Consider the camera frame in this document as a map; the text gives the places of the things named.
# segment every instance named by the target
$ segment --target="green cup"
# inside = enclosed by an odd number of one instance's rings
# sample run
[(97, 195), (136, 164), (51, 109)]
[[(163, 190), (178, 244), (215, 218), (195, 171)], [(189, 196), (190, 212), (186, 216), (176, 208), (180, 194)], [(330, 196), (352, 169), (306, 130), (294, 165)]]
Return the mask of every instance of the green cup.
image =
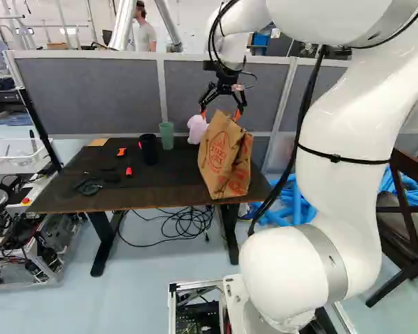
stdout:
[(160, 123), (161, 143), (162, 148), (171, 150), (173, 148), (173, 123)]

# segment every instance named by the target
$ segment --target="black tabletop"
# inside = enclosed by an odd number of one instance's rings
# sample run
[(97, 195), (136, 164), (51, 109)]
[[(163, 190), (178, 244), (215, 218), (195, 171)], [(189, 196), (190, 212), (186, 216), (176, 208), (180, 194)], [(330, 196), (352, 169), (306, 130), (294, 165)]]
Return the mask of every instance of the black tabletop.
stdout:
[[(158, 143), (159, 161), (154, 166), (144, 163), (137, 138), (111, 138), (102, 147), (83, 147), (28, 211), (96, 212), (266, 199), (270, 185), (251, 163), (251, 185), (246, 196), (212, 200), (197, 165), (198, 146), (188, 144), (185, 139), (176, 138), (175, 147), (170, 151), (163, 150)], [(124, 157), (116, 156), (119, 148), (127, 148)], [(132, 168), (131, 178), (125, 176), (128, 166)], [(83, 196), (75, 186), (90, 176), (101, 179), (103, 187), (93, 196)]]

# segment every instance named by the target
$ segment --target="gray cubicle partition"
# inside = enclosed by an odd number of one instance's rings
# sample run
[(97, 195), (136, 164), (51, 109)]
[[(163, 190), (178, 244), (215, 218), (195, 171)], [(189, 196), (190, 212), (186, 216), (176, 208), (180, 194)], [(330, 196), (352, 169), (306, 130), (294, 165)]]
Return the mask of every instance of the gray cubicle partition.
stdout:
[[(138, 136), (158, 133), (170, 120), (186, 136), (187, 120), (199, 112), (198, 99), (213, 72), (202, 70), (205, 55), (124, 51), (7, 51), (16, 82), (28, 90), (47, 133), (54, 138)], [(279, 172), (291, 152), (300, 100), (315, 59), (250, 56), (245, 71), (258, 81), (246, 90), (248, 107), (239, 123), (254, 135), (253, 160), (264, 171)], [(347, 61), (326, 60), (313, 101), (346, 71)], [(247, 85), (254, 82), (240, 76)], [(235, 111), (231, 97), (208, 108)], [(417, 126), (397, 146), (418, 151)]]
[(161, 122), (153, 60), (16, 59), (49, 135), (157, 132)]
[[(248, 107), (239, 124), (250, 132), (271, 132), (276, 118), (277, 107), (284, 89), (287, 64), (248, 63), (245, 71), (257, 76), (252, 89), (246, 89)], [(217, 83), (214, 72), (203, 71), (202, 62), (165, 61), (167, 114), (178, 132), (188, 132), (187, 121), (199, 112), (198, 98), (207, 89), (209, 81)], [(240, 75), (239, 82), (246, 86), (254, 83), (254, 78)], [(234, 114), (236, 103), (231, 96), (221, 96), (208, 107), (208, 117), (215, 109)]]

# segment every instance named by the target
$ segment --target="white plush toy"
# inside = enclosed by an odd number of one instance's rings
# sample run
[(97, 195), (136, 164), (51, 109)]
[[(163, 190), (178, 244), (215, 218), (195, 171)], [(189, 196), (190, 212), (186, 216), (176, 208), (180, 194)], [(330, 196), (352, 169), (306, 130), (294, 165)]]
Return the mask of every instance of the white plush toy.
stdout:
[(202, 115), (193, 115), (189, 122), (187, 122), (187, 127), (189, 128), (189, 138), (187, 142), (189, 144), (199, 144), (201, 137), (208, 128), (208, 123)]

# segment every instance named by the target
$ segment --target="wooden chair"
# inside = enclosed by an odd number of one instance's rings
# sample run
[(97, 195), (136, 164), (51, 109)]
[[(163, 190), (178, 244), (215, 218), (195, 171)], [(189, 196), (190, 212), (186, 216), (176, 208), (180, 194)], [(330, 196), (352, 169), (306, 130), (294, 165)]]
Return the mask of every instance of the wooden chair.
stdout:
[(390, 169), (398, 195), (381, 193), (376, 212), (382, 251), (401, 271), (367, 300), (369, 308), (403, 281), (418, 276), (418, 206), (409, 206), (400, 176), (402, 172), (418, 182), (418, 159), (394, 149)]

